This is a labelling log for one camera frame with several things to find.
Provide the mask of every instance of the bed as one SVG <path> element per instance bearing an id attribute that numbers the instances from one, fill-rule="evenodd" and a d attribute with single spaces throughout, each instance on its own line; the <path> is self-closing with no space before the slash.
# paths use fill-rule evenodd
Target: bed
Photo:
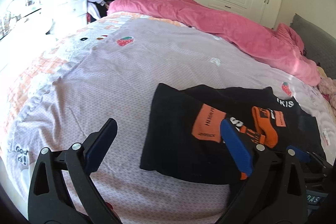
<path id="1" fill-rule="evenodd" d="M 58 41 L 6 83 L 1 158 L 15 189 L 28 199 L 43 147 L 68 149 L 112 117 L 117 137 L 91 178 L 123 223 L 214 223 L 225 210 L 227 185 L 190 183 L 139 168 L 158 83 L 179 90 L 199 84 L 271 86 L 275 96 L 288 99 L 285 83 L 301 108 L 316 117 L 327 160 L 335 160 L 336 125 L 317 88 L 216 35 L 171 19 L 120 11 Z M 66 172 L 64 177 L 83 211 Z"/>

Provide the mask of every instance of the floor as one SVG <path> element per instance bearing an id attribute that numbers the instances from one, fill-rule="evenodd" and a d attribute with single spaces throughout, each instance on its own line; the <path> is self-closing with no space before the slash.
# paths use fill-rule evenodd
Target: floor
<path id="1" fill-rule="evenodd" d="M 28 219 L 28 205 L 23 200 L 23 198 L 19 195 L 19 193 L 15 190 L 13 184 L 8 178 L 5 165 L 0 158 L 0 183 L 2 187 L 5 189 L 7 195 L 12 200 L 16 208 Z"/>

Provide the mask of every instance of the pink blanket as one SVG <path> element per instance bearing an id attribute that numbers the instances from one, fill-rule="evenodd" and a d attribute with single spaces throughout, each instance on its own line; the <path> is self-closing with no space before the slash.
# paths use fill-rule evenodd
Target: pink blanket
<path id="1" fill-rule="evenodd" d="M 320 82 L 315 62 L 301 55 L 303 42 L 288 26 L 270 32 L 245 17 L 210 9 L 193 0 L 115 0 L 108 15 L 120 11 L 182 22 L 222 37 L 259 62 L 283 70 L 308 85 Z"/>

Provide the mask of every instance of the orange label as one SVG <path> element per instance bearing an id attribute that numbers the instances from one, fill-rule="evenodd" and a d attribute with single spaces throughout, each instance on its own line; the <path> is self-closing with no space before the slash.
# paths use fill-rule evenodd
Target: orange label
<path id="1" fill-rule="evenodd" d="M 281 111 L 274 111 L 275 112 L 275 123 L 277 127 L 286 127 L 284 114 Z"/>
<path id="2" fill-rule="evenodd" d="M 221 142 L 220 125 L 226 113 L 203 104 L 194 122 L 192 135 L 202 141 Z"/>

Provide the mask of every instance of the silver screw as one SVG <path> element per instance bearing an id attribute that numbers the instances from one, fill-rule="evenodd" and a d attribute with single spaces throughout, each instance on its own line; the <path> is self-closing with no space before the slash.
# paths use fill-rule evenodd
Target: silver screw
<path id="1" fill-rule="evenodd" d="M 42 148 L 42 150 L 41 150 L 41 154 L 46 154 L 46 153 L 48 153 L 48 151 L 49 151 L 49 149 L 47 148 L 47 147 L 45 147 L 45 148 Z"/>
<path id="2" fill-rule="evenodd" d="M 74 143 L 73 145 L 72 145 L 72 149 L 73 150 L 78 150 L 78 149 L 80 149 L 81 148 L 81 144 L 80 143 Z"/>
<path id="3" fill-rule="evenodd" d="M 291 156 L 294 156 L 295 155 L 295 151 L 293 149 L 288 149 L 288 153 L 291 155 Z"/>
<path id="4" fill-rule="evenodd" d="M 259 151 L 264 151 L 264 150 L 265 150 L 265 146 L 263 146 L 262 144 L 257 144 L 256 148 L 257 148 Z"/>

